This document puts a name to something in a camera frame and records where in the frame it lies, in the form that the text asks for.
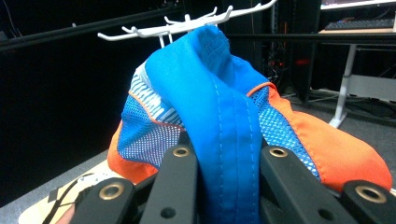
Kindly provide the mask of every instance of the garment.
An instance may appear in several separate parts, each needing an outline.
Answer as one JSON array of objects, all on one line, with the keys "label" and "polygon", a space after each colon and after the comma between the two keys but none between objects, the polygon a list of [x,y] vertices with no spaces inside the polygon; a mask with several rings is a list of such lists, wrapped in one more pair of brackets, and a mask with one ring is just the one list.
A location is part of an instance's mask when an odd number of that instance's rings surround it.
[{"label": "garment", "polygon": [[266,77],[230,53],[215,26],[198,28],[148,57],[136,69],[121,116],[107,160],[135,183],[155,174],[165,150],[187,131],[203,178],[203,223],[260,222],[263,138],[292,150],[330,188],[341,190],[359,178],[391,186],[374,149],[292,111]]}]

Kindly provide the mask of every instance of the metal stand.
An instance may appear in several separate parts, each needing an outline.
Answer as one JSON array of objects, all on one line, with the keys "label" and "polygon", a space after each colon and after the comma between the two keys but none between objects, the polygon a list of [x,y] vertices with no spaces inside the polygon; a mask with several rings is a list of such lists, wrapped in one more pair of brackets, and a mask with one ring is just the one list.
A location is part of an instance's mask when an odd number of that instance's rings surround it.
[{"label": "metal stand", "polygon": [[341,83],[340,95],[338,96],[337,108],[335,110],[335,115],[329,122],[334,128],[338,128],[343,122],[344,118],[347,116],[345,111],[345,104],[347,99],[347,91],[349,87],[350,76],[352,73],[353,63],[355,61],[356,55],[356,44],[352,44],[349,47],[349,53],[346,60],[346,70],[344,72],[343,81]]}]

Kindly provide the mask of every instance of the white desk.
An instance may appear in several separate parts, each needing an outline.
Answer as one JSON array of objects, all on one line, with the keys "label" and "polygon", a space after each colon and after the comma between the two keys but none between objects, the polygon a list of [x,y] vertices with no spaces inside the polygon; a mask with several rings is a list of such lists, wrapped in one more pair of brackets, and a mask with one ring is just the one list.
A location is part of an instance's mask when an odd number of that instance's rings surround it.
[{"label": "white desk", "polygon": [[[54,204],[54,202],[48,203],[49,193],[54,189],[61,187],[58,191],[59,192],[58,197],[60,197],[63,188],[67,187],[70,182],[76,179],[76,177],[79,177],[88,172],[91,173],[91,171],[96,170],[99,167],[102,167],[100,168],[101,174],[107,173],[104,172],[104,170],[108,170],[108,168],[106,168],[106,163],[103,163],[103,161],[106,160],[106,157],[107,157],[107,150],[94,156],[93,158],[90,158],[87,161],[84,161],[82,164],[73,167],[67,172],[59,176],[56,176],[55,178],[51,179],[51,181],[43,184],[42,186],[36,189],[33,189],[32,191],[26,193],[25,195],[21,196],[19,199],[13,201],[12,203],[6,204],[5,206],[1,207],[0,223],[1,224],[42,223],[44,218],[47,216],[48,212],[50,211],[51,206]],[[73,194],[75,196],[77,195],[74,193],[74,191],[79,191],[81,186],[78,185],[75,185],[72,188],[72,190],[69,192],[70,195],[68,194],[66,198],[64,198],[63,203],[74,201],[76,199],[73,198],[74,197]],[[62,215],[62,211],[59,210],[59,213],[55,215],[51,223],[54,223],[61,215]]]},{"label": "white desk", "polygon": [[[371,30],[345,30],[345,31],[321,31],[320,34],[368,34],[368,33],[392,33],[393,29],[371,29]],[[355,94],[361,97],[371,97],[376,99],[396,101],[396,79],[382,77],[364,77],[352,75],[353,63],[355,61],[357,44],[351,44],[346,60],[346,69],[343,75],[341,88],[338,96],[337,107],[334,117],[329,122],[338,128],[347,116],[345,109],[348,94]]]},{"label": "white desk", "polygon": [[[91,170],[87,171],[84,174],[94,174],[94,175],[107,175],[108,178],[110,177],[121,177],[120,175],[114,173],[110,168],[108,168],[107,161],[102,161],[98,165],[91,168]],[[70,203],[73,203],[77,198],[78,194],[87,187],[96,184],[95,178],[97,176],[93,176],[92,179],[89,179],[85,182],[78,182],[64,197],[62,204],[67,204],[65,206],[61,206],[58,208],[55,216],[53,217],[51,223],[56,223],[57,220],[64,214],[64,212],[71,206]],[[65,192],[65,190],[69,187],[69,185],[73,181],[70,181],[68,184],[56,189],[57,196],[56,199],[59,199],[61,195]],[[49,202],[49,197],[42,199],[38,203],[33,204],[28,209],[23,211],[19,217],[18,223],[19,224],[31,224],[31,223],[42,223],[43,220],[46,218],[52,206],[55,204],[55,200]]]}]

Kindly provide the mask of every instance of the monitor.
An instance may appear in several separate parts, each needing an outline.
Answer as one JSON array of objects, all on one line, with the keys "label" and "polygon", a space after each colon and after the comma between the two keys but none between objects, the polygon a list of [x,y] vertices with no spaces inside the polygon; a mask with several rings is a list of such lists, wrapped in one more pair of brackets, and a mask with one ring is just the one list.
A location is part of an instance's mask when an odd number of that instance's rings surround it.
[{"label": "monitor", "polygon": [[396,0],[322,0],[321,10],[396,5]]}]

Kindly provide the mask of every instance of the blue mesh panel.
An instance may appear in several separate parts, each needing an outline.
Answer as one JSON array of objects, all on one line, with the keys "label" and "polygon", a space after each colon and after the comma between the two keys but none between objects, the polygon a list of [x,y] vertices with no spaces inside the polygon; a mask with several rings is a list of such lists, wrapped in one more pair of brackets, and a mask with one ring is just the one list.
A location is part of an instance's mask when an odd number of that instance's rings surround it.
[{"label": "blue mesh panel", "polygon": [[262,135],[269,145],[285,147],[293,151],[308,170],[317,179],[320,179],[315,164],[312,162],[311,157],[306,152],[288,121],[268,103],[268,92],[269,88],[265,87],[251,96],[251,99],[259,108]]},{"label": "blue mesh panel", "polygon": [[142,105],[130,95],[121,117],[120,155],[125,160],[148,162],[159,168],[165,150],[177,144],[180,129],[152,122]]}]

